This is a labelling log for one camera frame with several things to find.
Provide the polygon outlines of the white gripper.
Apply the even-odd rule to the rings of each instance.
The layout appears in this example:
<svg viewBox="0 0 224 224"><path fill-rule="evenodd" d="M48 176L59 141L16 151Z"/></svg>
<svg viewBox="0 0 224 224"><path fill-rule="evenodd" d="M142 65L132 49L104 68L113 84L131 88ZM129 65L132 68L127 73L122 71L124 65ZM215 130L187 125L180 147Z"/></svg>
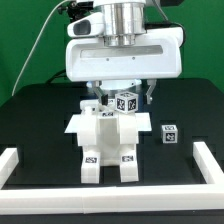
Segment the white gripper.
<svg viewBox="0 0 224 224"><path fill-rule="evenodd" d="M92 88L102 105L108 95L100 88L106 80L149 79L147 103L157 78L173 78L182 72L180 27L149 29L134 37L129 46L108 46L104 31L104 16L97 12L68 25L71 41L66 48L66 73L73 82L93 81Z"/></svg>

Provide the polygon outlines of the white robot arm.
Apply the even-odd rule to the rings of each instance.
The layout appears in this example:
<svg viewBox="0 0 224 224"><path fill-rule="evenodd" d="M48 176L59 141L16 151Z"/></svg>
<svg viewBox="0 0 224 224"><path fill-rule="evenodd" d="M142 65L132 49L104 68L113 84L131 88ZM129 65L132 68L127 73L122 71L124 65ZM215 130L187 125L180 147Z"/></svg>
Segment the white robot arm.
<svg viewBox="0 0 224 224"><path fill-rule="evenodd" d="M67 27L66 74L87 81L106 105L105 89L126 80L173 78L182 71L180 46L184 32L168 26L147 29L148 0L93 0L94 12Z"/></svg>

